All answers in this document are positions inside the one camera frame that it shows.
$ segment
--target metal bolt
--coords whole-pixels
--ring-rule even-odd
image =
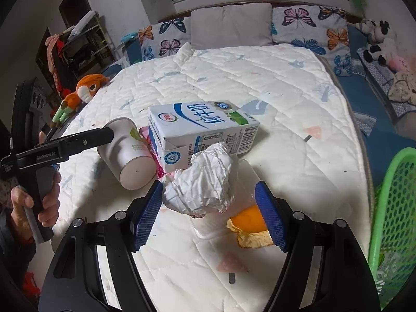
[[[337,219],[336,220],[336,225],[338,225],[339,227],[346,227],[347,226],[347,222],[344,221],[343,219]]]
[[[116,214],[114,215],[114,217],[115,217],[117,220],[124,219],[124,218],[126,218],[126,216],[127,216],[127,214],[126,214],[126,212],[125,212],[125,211],[119,211],[119,212],[116,212]]]
[[[294,217],[294,219],[302,220],[303,218],[305,218],[305,215],[300,211],[295,211],[293,213],[293,217]]]
[[[73,227],[78,227],[78,226],[80,226],[80,225],[82,225],[82,219],[81,218],[77,218],[77,219],[74,219],[74,221],[72,222],[72,226]]]

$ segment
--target butterfly print pillow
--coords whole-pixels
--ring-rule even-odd
[[[191,18],[179,17],[139,29],[143,61],[175,55],[191,41]]]
[[[347,13],[335,6],[273,8],[273,43],[289,43],[328,61],[339,76],[351,74]]]

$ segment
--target hand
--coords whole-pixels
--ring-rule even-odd
[[[45,227],[52,227],[55,225],[59,217],[58,209],[61,204],[58,200],[60,181],[61,175],[59,172],[56,172],[52,190],[43,198],[42,201],[44,210],[39,213],[37,218]],[[12,189],[11,199],[13,204],[13,211],[11,214],[12,227],[19,237],[24,240],[28,240],[32,237],[33,233],[26,218],[24,207],[32,208],[33,199],[20,186],[16,186]]]

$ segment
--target mattress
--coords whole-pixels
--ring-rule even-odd
[[[187,43],[174,56],[122,70],[64,134],[103,127],[117,117],[146,126],[151,105],[199,100],[229,100],[259,120],[253,147],[242,157],[293,210],[326,223],[344,218],[367,255],[370,218],[363,152],[347,101],[308,49],[282,44],[198,51]],[[60,171],[54,247],[74,218],[105,220],[151,185],[123,189],[96,149],[72,156]],[[105,248],[98,252],[107,299],[118,307]],[[162,206],[147,244],[134,259],[159,311],[254,312],[263,310],[285,256],[274,245],[241,249],[232,233],[200,239],[188,216]],[[234,284],[221,270],[227,262],[238,265]],[[309,288],[304,301],[311,297]]]

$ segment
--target crumpled white paper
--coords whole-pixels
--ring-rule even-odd
[[[191,164],[186,170],[177,169],[173,179],[168,175],[160,179],[165,188],[163,204],[198,218],[210,212],[224,212],[233,200],[230,175],[233,179],[235,176],[227,145],[218,142],[209,146],[193,155]]]

